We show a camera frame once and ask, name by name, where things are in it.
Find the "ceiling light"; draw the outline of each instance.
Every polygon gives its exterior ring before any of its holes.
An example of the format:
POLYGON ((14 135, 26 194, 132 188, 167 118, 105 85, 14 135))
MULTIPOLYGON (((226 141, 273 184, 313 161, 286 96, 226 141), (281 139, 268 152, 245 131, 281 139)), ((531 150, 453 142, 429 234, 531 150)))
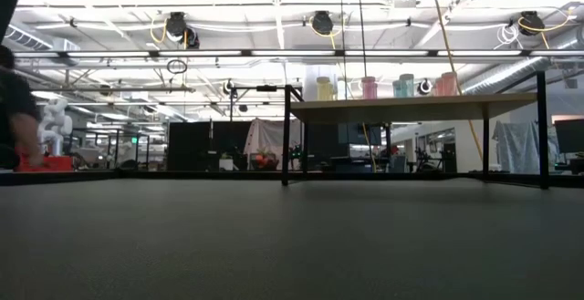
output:
POLYGON ((146 46, 156 48, 156 50, 161 50, 161 48, 156 46, 154 43, 146 43, 146 46))
POLYGON ((241 56, 239 50, 175 50, 162 51, 158 53, 161 57, 238 57, 241 56))
POLYGON ((261 57, 309 57, 334 55, 334 50, 252 50, 252 56, 261 57))
MULTIPOLYGON (((363 56, 362 50, 348 50, 345 52, 347 56, 363 56)), ((402 57, 402 56, 426 56, 427 50, 365 50, 365 56, 386 56, 386 57, 402 57)))
POLYGON ((92 111, 88 110, 88 109, 84 109, 84 108, 80 108, 80 107, 71 107, 74 110, 77 110, 79 112, 82 113, 87 113, 87 114, 94 114, 92 111))
POLYGON ((534 50, 531 56, 584 56, 584 50, 534 50))
POLYGON ((145 51, 133 52, 68 52, 69 57, 148 57, 150 53, 145 51))
POLYGON ((109 103, 94 103, 94 102, 89 102, 89 103, 69 103, 69 106, 108 106, 109 103))
POLYGON ((150 126, 150 127, 146 127, 146 129, 152 130, 152 131, 164 131, 164 128, 161 126, 150 126))
POLYGON ((58 57, 56 52, 25 52, 25 53, 15 53, 16 58, 53 58, 58 57))
POLYGON ((63 98, 59 94, 48 92, 48 91, 33 91, 32 94, 35 97, 48 99, 48 100, 63 98))
POLYGON ((108 118, 108 119, 121 119, 121 120, 131 119, 130 117, 127 117, 127 116, 122 115, 122 114, 117 114, 117 113, 101 113, 101 115, 105 118, 108 118))
MULTIPOLYGON (((468 57, 485 57, 485 56, 517 56, 521 54, 521 50, 453 50, 450 52, 453 56, 468 56, 468 57)), ((448 56, 446 50, 438 52, 438 56, 448 56)))

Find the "desk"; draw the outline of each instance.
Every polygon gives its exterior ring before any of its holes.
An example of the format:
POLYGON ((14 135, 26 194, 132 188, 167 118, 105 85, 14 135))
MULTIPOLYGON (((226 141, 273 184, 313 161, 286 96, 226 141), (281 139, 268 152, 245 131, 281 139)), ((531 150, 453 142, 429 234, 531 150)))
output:
MULTIPOLYGON (((453 97, 419 97, 419 98, 379 98, 336 101, 305 102, 292 86, 285 89, 284 114, 284 153, 283 161, 287 161, 290 140, 290 114, 294 114, 305 123, 303 151, 308 154, 309 123, 391 123, 418 122, 436 120, 483 120, 483 178, 488 178, 489 167, 489 120, 514 109, 537 102, 539 118, 539 134, 541 140, 547 139, 547 108, 546 108, 546 76, 545 72, 537 72, 537 93, 526 94, 492 94, 453 97)), ((391 133, 388 132, 387 143, 391 144, 391 133)), ((540 161, 547 162, 547 142, 540 141, 540 161)), ((308 157, 303 157, 303 167, 307 167, 308 157)), ((542 169, 541 187, 547 188, 548 171, 543 169, 547 164, 540 164, 542 169)), ((282 184, 287 185, 288 168, 282 169, 282 184)))

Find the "red object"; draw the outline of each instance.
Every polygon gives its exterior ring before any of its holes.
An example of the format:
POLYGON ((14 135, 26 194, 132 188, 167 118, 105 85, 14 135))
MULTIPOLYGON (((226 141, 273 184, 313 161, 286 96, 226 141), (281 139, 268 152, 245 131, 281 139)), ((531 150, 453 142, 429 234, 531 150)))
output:
POLYGON ((16 171, 20 172, 67 172, 73 171, 73 160, 70 157, 45 157, 44 167, 31 167, 28 158, 20 154, 20 165, 16 171))

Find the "black shirt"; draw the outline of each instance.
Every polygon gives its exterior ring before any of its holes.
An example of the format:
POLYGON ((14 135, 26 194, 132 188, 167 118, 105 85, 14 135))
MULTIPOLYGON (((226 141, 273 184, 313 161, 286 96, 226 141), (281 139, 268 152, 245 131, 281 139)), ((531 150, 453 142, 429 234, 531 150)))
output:
POLYGON ((9 118, 18 113, 38 119, 35 99, 25 80, 0 69, 0 144, 12 148, 15 146, 9 118))

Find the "pink cylinder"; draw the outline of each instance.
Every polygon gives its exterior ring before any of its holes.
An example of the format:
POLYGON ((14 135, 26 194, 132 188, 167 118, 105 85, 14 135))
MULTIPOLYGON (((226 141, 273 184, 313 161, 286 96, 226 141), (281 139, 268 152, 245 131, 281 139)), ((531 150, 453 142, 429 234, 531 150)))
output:
POLYGON ((442 96, 456 96, 456 74, 446 72, 442 74, 443 94, 442 96))
POLYGON ((434 82, 434 95, 444 96, 444 83, 442 82, 442 78, 437 78, 434 82))
POLYGON ((377 84, 374 77, 364 77, 361 79, 363 86, 363 99, 377 99, 377 84))

